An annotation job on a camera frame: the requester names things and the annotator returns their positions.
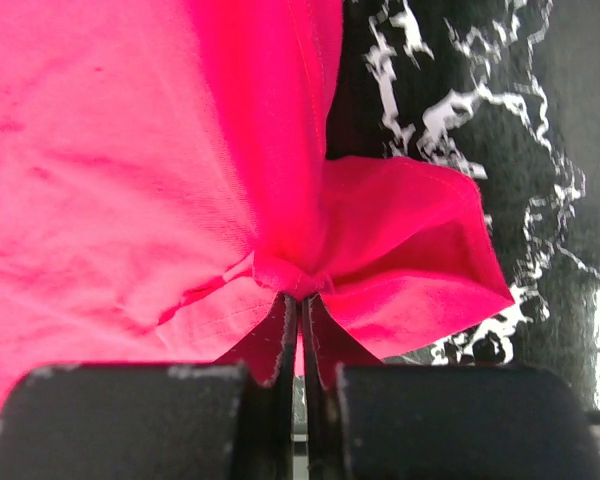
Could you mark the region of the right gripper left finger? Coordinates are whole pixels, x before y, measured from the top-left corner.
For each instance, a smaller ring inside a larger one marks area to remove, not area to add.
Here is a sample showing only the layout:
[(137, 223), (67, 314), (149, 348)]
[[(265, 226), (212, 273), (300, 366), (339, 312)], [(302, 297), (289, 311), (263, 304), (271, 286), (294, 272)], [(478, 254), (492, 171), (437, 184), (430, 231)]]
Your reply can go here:
[(213, 363), (36, 368), (0, 412), (0, 479), (289, 479), (297, 305)]

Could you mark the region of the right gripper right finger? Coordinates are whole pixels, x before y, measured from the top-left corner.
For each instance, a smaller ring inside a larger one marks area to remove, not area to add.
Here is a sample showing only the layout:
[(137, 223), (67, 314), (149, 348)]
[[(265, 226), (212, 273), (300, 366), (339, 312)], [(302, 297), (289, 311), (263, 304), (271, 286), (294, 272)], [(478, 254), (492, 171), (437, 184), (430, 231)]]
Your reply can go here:
[(386, 364), (302, 304), (313, 479), (600, 479), (569, 387), (529, 367)]

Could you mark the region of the bright pink t shirt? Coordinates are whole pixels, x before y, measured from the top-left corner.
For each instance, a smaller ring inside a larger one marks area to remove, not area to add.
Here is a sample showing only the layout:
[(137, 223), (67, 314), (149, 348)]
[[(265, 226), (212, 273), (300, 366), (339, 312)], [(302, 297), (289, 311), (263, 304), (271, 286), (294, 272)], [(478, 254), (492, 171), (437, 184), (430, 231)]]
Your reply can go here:
[(379, 359), (513, 300), (476, 184), (330, 161), (338, 1), (0, 1), (0, 410), (30, 370), (209, 362), (280, 293)]

